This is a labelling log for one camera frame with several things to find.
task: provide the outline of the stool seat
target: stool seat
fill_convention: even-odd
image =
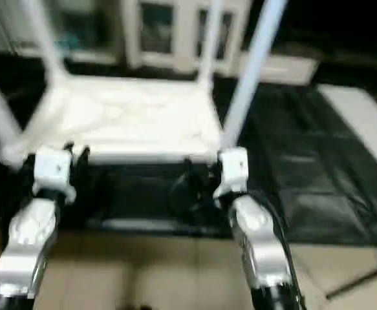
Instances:
[[[51,83],[23,139],[88,145],[91,161],[213,162],[222,130],[210,91],[196,82],[68,76]]]

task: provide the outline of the white cabinet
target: white cabinet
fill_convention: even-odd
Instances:
[[[171,68],[181,73],[199,67],[211,0],[122,0],[128,63]],[[215,70],[232,75],[250,11],[250,0],[225,0]]]

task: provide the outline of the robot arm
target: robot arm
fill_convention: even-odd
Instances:
[[[72,203],[69,149],[40,148],[34,163],[33,197],[11,220],[8,244],[0,256],[0,309],[33,309],[56,241],[59,211]]]
[[[221,182],[213,198],[227,211],[252,302],[258,310],[306,309],[294,274],[281,223],[268,206],[247,192],[247,152],[243,148],[219,155]]]

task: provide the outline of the white plastic stool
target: white plastic stool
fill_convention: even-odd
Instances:
[[[62,147],[67,141],[75,143],[75,152],[88,145],[90,160],[96,163],[169,163],[185,158],[215,161],[223,146],[223,132],[211,98],[211,77],[223,1],[214,0],[210,8],[199,78],[189,82],[73,76],[66,71],[54,44],[43,4],[23,0],[41,49],[48,86],[26,130],[2,148],[6,150],[1,154],[3,162],[17,166],[41,145]],[[255,92],[285,3],[267,0],[263,7],[249,68],[239,81],[235,104],[228,114],[231,132],[225,133],[229,138],[224,146],[237,141],[250,105],[245,101],[251,101]],[[266,34],[270,25],[275,29]]]

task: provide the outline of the white stool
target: white stool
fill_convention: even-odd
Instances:
[[[47,89],[22,133],[17,126],[0,133],[2,162],[18,166],[41,145],[62,147],[68,141],[75,143],[77,153],[88,145],[89,160],[96,163],[215,161],[219,149],[237,142],[286,3],[267,0],[262,9],[249,65],[229,110],[228,132],[223,134],[211,98],[223,1],[213,0],[199,78],[189,82],[73,76],[54,44],[41,1],[23,0],[45,64]],[[14,123],[9,113],[1,121],[6,118]]]

